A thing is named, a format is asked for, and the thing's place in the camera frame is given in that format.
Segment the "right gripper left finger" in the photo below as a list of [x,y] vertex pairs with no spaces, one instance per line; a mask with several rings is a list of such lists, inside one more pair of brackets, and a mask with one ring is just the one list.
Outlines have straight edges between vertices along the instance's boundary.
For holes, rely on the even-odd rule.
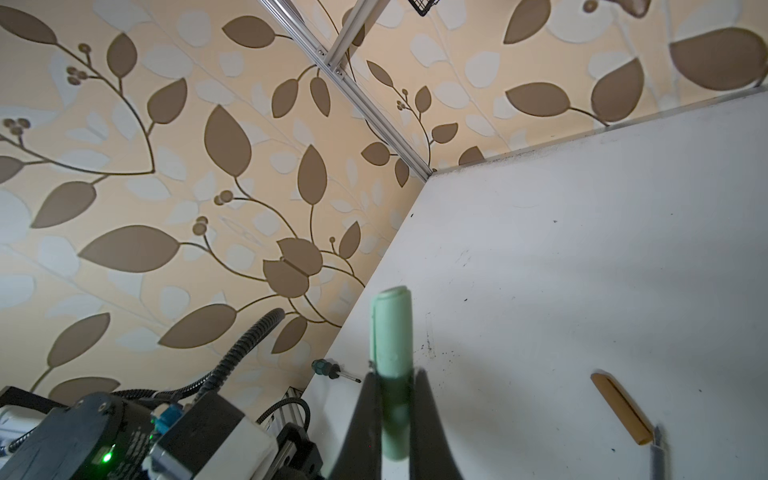
[[328,478],[380,479],[382,472],[382,395],[376,372],[362,383],[350,425]]

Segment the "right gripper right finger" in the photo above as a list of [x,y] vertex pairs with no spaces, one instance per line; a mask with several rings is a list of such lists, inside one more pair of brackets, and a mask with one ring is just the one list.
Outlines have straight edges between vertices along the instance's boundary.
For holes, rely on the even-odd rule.
[[425,369],[413,372],[410,393],[409,478],[461,480]]

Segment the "green pen cap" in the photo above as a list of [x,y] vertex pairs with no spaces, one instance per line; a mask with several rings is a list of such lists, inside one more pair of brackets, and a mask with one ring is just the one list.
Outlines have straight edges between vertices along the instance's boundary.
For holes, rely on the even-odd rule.
[[410,390],[413,371],[413,312],[410,290],[380,292],[371,304],[370,361],[381,392],[382,453],[402,461],[410,449]]

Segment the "orange pen cap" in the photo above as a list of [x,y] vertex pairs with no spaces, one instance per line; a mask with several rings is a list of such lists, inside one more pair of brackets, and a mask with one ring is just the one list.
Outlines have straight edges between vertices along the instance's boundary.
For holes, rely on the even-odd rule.
[[590,379],[635,443],[650,444],[654,440],[653,426],[621,384],[603,371],[592,373]]

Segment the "orange pen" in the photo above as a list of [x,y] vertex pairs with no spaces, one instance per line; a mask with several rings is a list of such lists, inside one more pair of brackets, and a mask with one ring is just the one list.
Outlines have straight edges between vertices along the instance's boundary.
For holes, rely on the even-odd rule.
[[661,425],[655,425],[650,444],[650,479],[667,479],[667,459],[664,444],[664,431]]

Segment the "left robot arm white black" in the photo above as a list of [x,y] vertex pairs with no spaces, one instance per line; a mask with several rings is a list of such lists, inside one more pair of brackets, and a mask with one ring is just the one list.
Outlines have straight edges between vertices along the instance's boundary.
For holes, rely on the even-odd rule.
[[206,376],[171,391],[96,392],[70,406],[8,387],[2,405],[44,411],[38,425],[1,447],[4,479],[318,479],[301,398],[284,398],[257,420],[221,396],[239,363],[284,319],[260,318]]

